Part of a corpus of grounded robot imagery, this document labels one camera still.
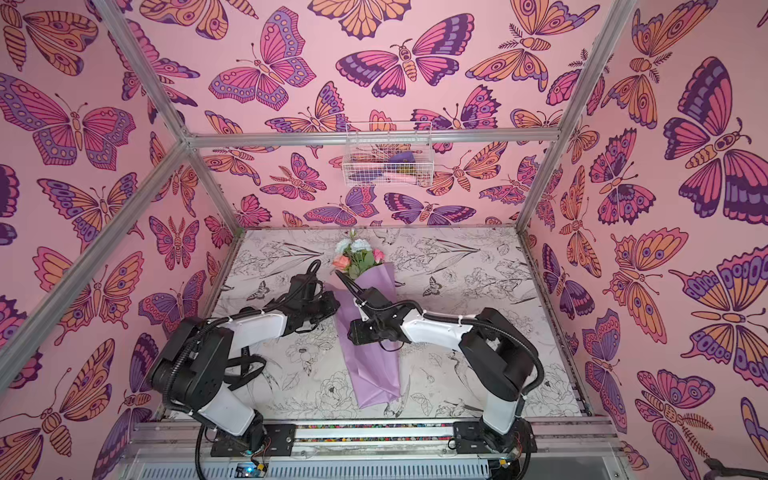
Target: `butterfly wing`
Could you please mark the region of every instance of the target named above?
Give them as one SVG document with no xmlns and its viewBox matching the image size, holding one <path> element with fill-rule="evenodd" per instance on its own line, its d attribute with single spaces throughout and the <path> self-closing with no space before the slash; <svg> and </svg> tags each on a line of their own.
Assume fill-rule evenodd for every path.
<svg viewBox="0 0 768 480">
<path fill-rule="evenodd" d="M 84 62 L 73 51 L 82 52 L 96 39 L 98 26 L 73 12 L 35 12 L 24 15 L 27 33 L 45 60 L 67 75 L 78 75 Z"/>
<path fill-rule="evenodd" d="M 723 157 L 725 198 L 723 215 L 731 220 L 768 225 L 768 162 L 733 148 Z"/>
<path fill-rule="evenodd" d="M 176 249 L 174 248 L 174 236 L 163 222 L 150 215 L 149 227 L 157 238 L 157 252 L 165 255 L 165 266 L 173 270 L 176 266 Z"/>
<path fill-rule="evenodd" d="M 113 339 L 96 347 L 61 401 L 59 412 L 64 418 L 84 422 L 107 408 L 112 396 L 112 384 L 107 383 L 107 378 L 113 357 Z"/>
<path fill-rule="evenodd" d="M 577 70 L 567 71 L 557 77 L 547 93 L 547 105 L 555 106 L 571 98 L 571 94 L 576 87 L 576 81 L 580 74 L 581 69 L 579 68 Z"/>
<path fill-rule="evenodd" d="M 768 390 L 768 344 L 743 325 L 736 325 L 736 357 L 733 371 Z"/>
<path fill-rule="evenodd" d="M 40 429 L 0 437 L 0 478 L 31 480 L 43 453 Z"/>
<path fill-rule="evenodd" d="M 99 311 L 102 320 L 112 323 L 121 322 L 124 328 L 128 327 L 123 322 L 123 316 L 128 312 L 128 307 L 131 306 L 129 296 L 139 282 L 143 264 L 144 258 L 141 256 L 141 252 L 132 253 L 109 274 L 104 282 L 104 296 Z"/>
<path fill-rule="evenodd" d="M 146 296 L 139 303 L 139 315 L 146 316 L 152 325 L 162 325 L 165 338 L 170 338 L 171 333 L 181 321 L 181 311 L 176 297 L 169 293 L 155 293 Z"/>
<path fill-rule="evenodd" d="M 741 419 L 744 421 L 746 434 L 752 440 L 757 451 L 768 462 L 768 430 L 760 425 L 755 407 L 747 397 L 741 399 Z"/>
<path fill-rule="evenodd" d="M 498 175 L 501 171 L 501 165 L 497 165 L 501 160 L 504 150 L 507 148 L 507 142 L 495 141 L 488 144 L 480 150 L 463 168 L 464 172 L 472 178 L 487 180 Z"/>
<path fill-rule="evenodd" d="M 687 480 L 699 480 L 701 477 L 694 457 L 691 455 L 685 439 L 677 433 L 677 429 L 668 421 L 659 419 L 654 423 L 653 432 L 659 445 L 674 457 L 683 477 Z"/>
<path fill-rule="evenodd" d="M 216 154 L 203 157 L 205 164 L 215 172 L 230 172 L 232 175 L 250 177 L 254 185 L 261 185 L 261 177 L 249 164 L 231 154 Z"/>
<path fill-rule="evenodd" d="M 190 266 L 191 254 L 194 253 L 195 239 L 199 231 L 200 221 L 195 220 L 184 230 L 184 236 L 181 237 L 181 264 L 184 265 L 184 268 Z"/>
</svg>

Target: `flower bouquet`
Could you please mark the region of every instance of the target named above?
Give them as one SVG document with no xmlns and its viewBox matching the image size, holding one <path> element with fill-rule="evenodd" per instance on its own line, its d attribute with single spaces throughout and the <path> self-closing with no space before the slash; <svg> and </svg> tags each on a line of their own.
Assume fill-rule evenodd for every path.
<svg viewBox="0 0 768 480">
<path fill-rule="evenodd" d="M 368 240 L 357 238 L 357 232 L 352 229 L 349 238 L 342 239 L 336 244 L 336 258 L 333 266 L 346 272 L 349 278 L 357 280 L 369 268 L 384 263 L 384 253 L 372 248 Z"/>
</svg>

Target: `white wire basket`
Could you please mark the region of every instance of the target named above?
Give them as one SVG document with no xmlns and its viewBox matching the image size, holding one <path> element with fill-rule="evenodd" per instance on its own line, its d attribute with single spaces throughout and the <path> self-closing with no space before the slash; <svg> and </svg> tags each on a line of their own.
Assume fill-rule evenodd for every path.
<svg viewBox="0 0 768 480">
<path fill-rule="evenodd" d="M 435 152 L 432 124 L 413 121 L 349 122 L 342 159 L 344 183 L 432 186 Z"/>
</svg>

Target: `purple wrapping paper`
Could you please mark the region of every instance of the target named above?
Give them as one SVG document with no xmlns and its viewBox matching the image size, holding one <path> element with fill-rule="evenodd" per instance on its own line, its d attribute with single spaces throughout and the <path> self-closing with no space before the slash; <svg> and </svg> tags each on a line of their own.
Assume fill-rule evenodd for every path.
<svg viewBox="0 0 768 480">
<path fill-rule="evenodd" d="M 375 266 L 363 272 L 355 282 L 361 288 L 375 287 L 387 299 L 395 302 L 395 268 L 391 263 Z M 352 379 L 357 405 L 361 409 L 379 403 L 388 403 L 400 397 L 400 357 L 398 352 L 386 352 L 378 343 L 355 346 L 347 338 L 349 323 L 360 318 L 352 294 L 334 273 L 325 288 L 332 290 L 341 303 L 336 312 L 336 331 L 344 353 L 344 363 Z M 388 340 L 382 344 L 388 350 L 399 344 Z"/>
</svg>

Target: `white flower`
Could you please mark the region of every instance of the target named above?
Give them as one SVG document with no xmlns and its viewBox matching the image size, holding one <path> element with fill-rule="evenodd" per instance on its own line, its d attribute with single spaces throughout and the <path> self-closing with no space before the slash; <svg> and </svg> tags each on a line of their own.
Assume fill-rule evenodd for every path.
<svg viewBox="0 0 768 480">
<path fill-rule="evenodd" d="M 368 243 L 368 240 L 359 238 L 352 242 L 352 252 L 359 252 L 361 250 L 371 250 L 371 244 Z"/>
<path fill-rule="evenodd" d="M 344 250 L 346 250 L 350 243 L 352 243 L 352 241 L 349 238 L 339 240 L 339 242 L 336 244 L 336 254 L 341 255 L 344 253 Z"/>
</svg>

